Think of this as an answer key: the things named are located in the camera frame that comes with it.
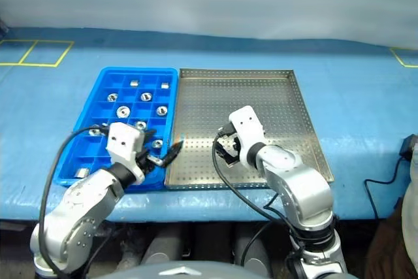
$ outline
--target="stainless steel tray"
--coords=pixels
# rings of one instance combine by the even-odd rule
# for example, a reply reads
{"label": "stainless steel tray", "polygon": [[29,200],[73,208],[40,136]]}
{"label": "stainless steel tray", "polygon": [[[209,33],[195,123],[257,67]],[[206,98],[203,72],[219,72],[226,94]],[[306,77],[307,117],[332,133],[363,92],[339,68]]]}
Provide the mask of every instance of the stainless steel tray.
{"label": "stainless steel tray", "polygon": [[[292,70],[180,70],[174,121],[174,140],[183,139],[181,153],[167,170],[170,189],[225,188],[212,165],[212,141],[231,112],[251,105],[271,144],[294,150],[307,165],[328,182],[334,177]],[[232,140],[225,143],[228,148]],[[257,171],[241,164],[228,168],[219,161],[225,176],[237,187],[264,188]]]}

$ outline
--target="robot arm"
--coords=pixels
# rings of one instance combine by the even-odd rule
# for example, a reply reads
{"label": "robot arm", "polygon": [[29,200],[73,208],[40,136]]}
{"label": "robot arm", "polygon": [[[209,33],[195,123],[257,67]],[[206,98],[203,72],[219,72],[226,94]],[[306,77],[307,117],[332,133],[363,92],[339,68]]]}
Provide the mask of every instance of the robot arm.
{"label": "robot arm", "polygon": [[[46,215],[48,255],[65,274],[74,274],[86,264],[98,226],[113,211],[124,190],[142,183],[156,165],[166,167],[180,152],[182,142],[172,146],[163,159],[150,155],[144,144],[154,133],[120,122],[110,124],[106,149],[112,165],[73,184]],[[33,230],[30,247],[37,274],[56,278],[39,250],[39,224]]]}
{"label": "robot arm", "polygon": [[318,278],[346,272],[327,181],[303,164],[297,153],[266,144],[263,126],[250,106],[230,114],[229,121],[219,135],[236,134],[238,157],[231,156],[218,142],[216,151],[230,165],[239,160],[248,169],[256,168],[280,196],[287,219],[299,234],[299,238],[291,236],[293,248],[301,251],[291,265],[293,276]]}

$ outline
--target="blue tabletop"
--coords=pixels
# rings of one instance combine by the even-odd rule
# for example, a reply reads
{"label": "blue tabletop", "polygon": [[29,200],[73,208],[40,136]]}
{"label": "blue tabletop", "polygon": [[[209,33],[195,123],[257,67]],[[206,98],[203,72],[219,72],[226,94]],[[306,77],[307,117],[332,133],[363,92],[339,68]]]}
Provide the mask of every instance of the blue tabletop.
{"label": "blue tabletop", "polygon": [[[342,219],[372,218],[365,178],[388,180],[403,138],[418,132],[418,69],[387,47],[347,41],[257,41],[102,29],[13,29],[7,39],[74,41],[57,67],[0,65],[0,218],[35,220],[46,174],[107,66],[202,69],[294,69],[325,157],[335,176]],[[31,42],[0,45],[0,63],[17,62]],[[67,48],[41,43],[28,63],[55,63]],[[391,186],[371,186],[388,216],[409,183],[401,165]],[[53,186],[48,207],[64,188]],[[262,206],[267,189],[245,189]],[[275,206],[282,209],[279,201]],[[260,220],[228,190],[128,194],[114,221]]]}

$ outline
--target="blue plastic tray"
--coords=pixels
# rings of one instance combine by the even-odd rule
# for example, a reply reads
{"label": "blue plastic tray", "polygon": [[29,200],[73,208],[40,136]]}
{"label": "blue plastic tray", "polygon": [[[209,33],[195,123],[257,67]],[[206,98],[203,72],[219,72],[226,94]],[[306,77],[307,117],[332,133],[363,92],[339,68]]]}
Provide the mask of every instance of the blue plastic tray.
{"label": "blue plastic tray", "polygon": [[[130,86],[132,80],[138,80],[138,87]],[[169,83],[169,89],[162,89],[161,83]],[[134,125],[137,121],[147,123],[147,129],[155,129],[154,138],[146,145],[155,156],[164,156],[171,140],[171,130],[176,104],[178,74],[171,68],[104,68],[85,105],[78,117],[74,130],[102,123],[123,122]],[[151,101],[140,100],[140,95],[150,92]],[[107,100],[111,93],[117,93],[114,102]],[[160,117],[156,113],[158,106],[167,106],[168,113]],[[120,106],[128,106],[131,113],[128,118],[118,118],[116,110]],[[153,149],[151,143],[155,139],[163,140],[163,147]],[[90,173],[101,167],[110,166],[110,156],[106,151],[107,138],[91,136],[88,132],[78,135],[67,147],[57,167],[54,182],[62,186],[75,183],[79,168],[89,168]],[[164,187],[165,169],[156,167],[145,178],[141,185],[132,185],[127,191],[149,191]]]}

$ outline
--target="perforated metal tray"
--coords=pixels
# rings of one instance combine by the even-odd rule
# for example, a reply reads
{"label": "perforated metal tray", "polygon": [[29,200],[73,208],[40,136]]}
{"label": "perforated metal tray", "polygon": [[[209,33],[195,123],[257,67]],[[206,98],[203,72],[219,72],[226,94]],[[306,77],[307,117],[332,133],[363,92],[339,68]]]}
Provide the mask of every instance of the perforated metal tray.
{"label": "perforated metal tray", "polygon": [[[212,141],[231,112],[251,105],[271,144],[294,150],[307,165],[329,182],[334,177],[319,141],[292,70],[180,70],[174,121],[174,140],[183,139],[183,150],[168,169],[165,184],[171,189],[225,188],[212,165]],[[224,142],[231,149],[232,139]],[[238,187],[263,188],[264,178],[241,164],[228,168],[219,161],[225,176]]]}

